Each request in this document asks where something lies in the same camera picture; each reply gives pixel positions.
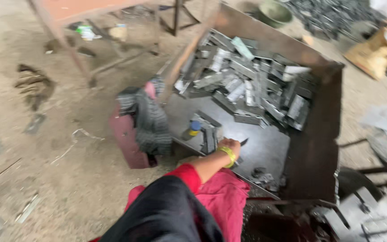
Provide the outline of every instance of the blue bottle cap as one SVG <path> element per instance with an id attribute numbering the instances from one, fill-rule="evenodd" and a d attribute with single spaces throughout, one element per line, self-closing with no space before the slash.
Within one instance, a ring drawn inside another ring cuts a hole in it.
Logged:
<path id="1" fill-rule="evenodd" d="M 197 120 L 191 122 L 191 130 L 199 131 L 201 129 L 201 123 Z"/>

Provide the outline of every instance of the hand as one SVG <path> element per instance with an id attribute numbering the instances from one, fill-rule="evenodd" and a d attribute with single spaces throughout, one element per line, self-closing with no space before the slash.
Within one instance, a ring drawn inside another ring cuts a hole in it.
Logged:
<path id="1" fill-rule="evenodd" d="M 233 139 L 224 138 L 218 143 L 218 147 L 228 147 L 235 155 L 235 160 L 240 156 L 241 145 L 240 142 Z"/>

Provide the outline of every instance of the striped cloth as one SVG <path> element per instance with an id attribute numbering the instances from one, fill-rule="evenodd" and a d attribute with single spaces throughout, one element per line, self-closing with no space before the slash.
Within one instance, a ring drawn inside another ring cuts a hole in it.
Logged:
<path id="1" fill-rule="evenodd" d="M 139 87 L 127 87 L 116 100 L 119 116 L 134 114 L 135 140 L 140 150 L 150 155 L 170 155 L 172 139 L 164 110 Z"/>

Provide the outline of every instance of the yellow bangle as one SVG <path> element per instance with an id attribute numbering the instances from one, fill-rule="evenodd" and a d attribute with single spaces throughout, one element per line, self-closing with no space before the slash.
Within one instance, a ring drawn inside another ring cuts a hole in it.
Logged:
<path id="1" fill-rule="evenodd" d="M 223 147 L 219 147 L 218 150 L 221 150 L 221 151 L 227 153 L 229 158 L 231 159 L 231 162 L 228 165 L 224 166 L 224 168 L 230 168 L 231 166 L 233 166 L 234 162 L 235 162 L 235 155 L 232 152 L 232 150 L 230 148 L 224 147 L 224 146 Z"/>

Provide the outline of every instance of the dirt floor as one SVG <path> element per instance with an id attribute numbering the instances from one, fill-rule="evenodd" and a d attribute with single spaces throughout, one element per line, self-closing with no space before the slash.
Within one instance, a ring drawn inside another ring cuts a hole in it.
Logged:
<path id="1" fill-rule="evenodd" d="M 199 10 L 202 1 L 196 1 Z M 251 5 L 237 0 L 228 3 L 240 10 Z M 150 27 L 144 22 L 148 18 L 130 20 L 133 27 L 129 33 L 133 42 L 153 42 Z M 89 89 L 66 51 L 44 54 L 43 45 L 48 39 L 27 3 L 0 0 L 0 137 L 4 146 L 0 172 L 18 161 L 0 175 L 0 217 L 6 221 L 0 241 L 84 242 L 93 239 L 122 215 L 132 187 L 147 185 L 175 167 L 178 158 L 185 154 L 168 158 L 155 168 L 130 170 L 116 145 L 108 117 L 119 91 L 127 86 L 143 85 L 181 50 L 198 28 L 196 25 L 182 30 L 177 37 L 162 31 L 159 56 L 144 54 L 100 74 L 98 87 Z M 298 21 L 282 31 L 293 37 L 306 33 Z M 82 57 L 90 66 L 115 58 L 105 41 L 84 43 L 75 33 L 67 33 L 75 36 L 78 46 L 96 50 L 97 58 Z M 387 78 L 372 80 L 347 63 L 341 55 L 340 43 L 315 39 L 312 47 L 347 65 L 338 142 L 364 137 L 367 131 L 358 121 L 368 107 L 387 104 Z M 47 118 L 33 136 L 23 133 L 33 112 L 25 106 L 19 90 L 13 88 L 20 63 L 41 69 L 57 83 L 50 100 L 40 107 Z M 71 134 L 81 128 L 104 140 L 78 133 L 78 142 L 55 161 L 73 144 Z M 352 168 L 379 165 L 366 144 L 342 150 L 340 161 L 342 166 Z M 15 223 L 16 216 L 37 192 L 41 198 L 39 205 L 24 223 Z"/>

